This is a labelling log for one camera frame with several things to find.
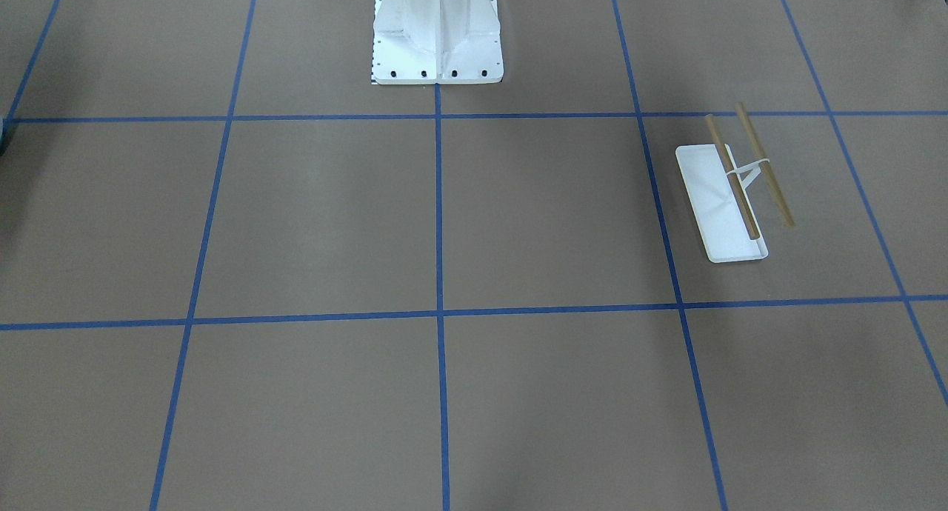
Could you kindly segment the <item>white towel rack with wooden bars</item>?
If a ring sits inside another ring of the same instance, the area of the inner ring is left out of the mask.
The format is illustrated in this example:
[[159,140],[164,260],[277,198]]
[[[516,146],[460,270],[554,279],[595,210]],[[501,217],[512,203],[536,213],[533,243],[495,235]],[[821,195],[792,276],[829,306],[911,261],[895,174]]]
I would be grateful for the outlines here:
[[796,226],[795,215],[745,103],[735,103],[735,114],[754,153],[752,162],[738,164],[712,113],[704,117],[711,143],[683,144],[675,150],[698,235],[711,264],[768,258],[770,252],[748,194],[758,178],[765,180],[783,224]]

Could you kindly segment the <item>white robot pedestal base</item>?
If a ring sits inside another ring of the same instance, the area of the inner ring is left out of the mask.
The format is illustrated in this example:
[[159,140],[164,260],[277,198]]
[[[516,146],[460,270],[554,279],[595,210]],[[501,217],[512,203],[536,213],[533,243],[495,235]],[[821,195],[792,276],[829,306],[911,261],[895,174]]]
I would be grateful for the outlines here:
[[504,79],[498,0],[375,0],[370,80],[379,85]]

